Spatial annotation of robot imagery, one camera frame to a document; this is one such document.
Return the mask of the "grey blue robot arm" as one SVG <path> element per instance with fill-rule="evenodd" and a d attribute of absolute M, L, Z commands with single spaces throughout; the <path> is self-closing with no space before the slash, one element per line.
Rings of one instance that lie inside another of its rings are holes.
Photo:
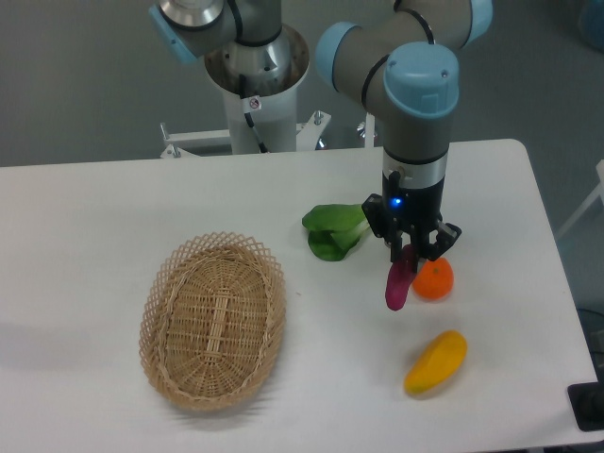
<path fill-rule="evenodd" d="M 455 52 L 487 31 L 488 1 L 397 1 L 382 25 L 339 22 L 316 47 L 282 19 L 278 1 L 158 1 L 149 14 L 183 62 L 202 61 L 223 93 L 232 151 L 294 150 L 296 90 L 315 68 L 384 128 L 382 191 L 362 206 L 375 236 L 401 257 L 440 258 L 461 235 L 441 202 L 454 110 Z"/>

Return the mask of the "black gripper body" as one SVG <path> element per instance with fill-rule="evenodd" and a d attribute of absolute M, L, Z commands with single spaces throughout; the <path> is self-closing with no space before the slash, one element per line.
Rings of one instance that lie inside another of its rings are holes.
<path fill-rule="evenodd" d="M 443 255 L 459 239 L 461 229 L 443 221 L 444 174 L 438 173 L 415 184 L 411 171 L 417 168 L 401 162 L 385 162 L 382 165 L 381 193 L 370 194 L 361 208 L 373 234 L 388 247 L 388 225 L 395 217 L 401 231 L 402 248 L 404 235 L 409 236 L 413 246 L 414 234 L 422 231 L 429 234 L 431 243 L 438 243 Z"/>

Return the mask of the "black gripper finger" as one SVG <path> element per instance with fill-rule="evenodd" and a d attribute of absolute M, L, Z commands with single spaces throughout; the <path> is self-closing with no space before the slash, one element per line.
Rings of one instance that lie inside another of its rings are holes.
<path fill-rule="evenodd" d="M 391 262 L 400 260 L 402 250 L 401 231 L 399 230 L 398 220 L 393 217 L 389 221 L 387 230 L 387 243 L 390 247 Z"/>
<path fill-rule="evenodd" d="M 422 259 L 434 261 L 440 258 L 442 255 L 438 243 L 431 243 L 429 240 L 429 234 L 422 231 L 414 234 L 413 249 L 418 260 Z"/>

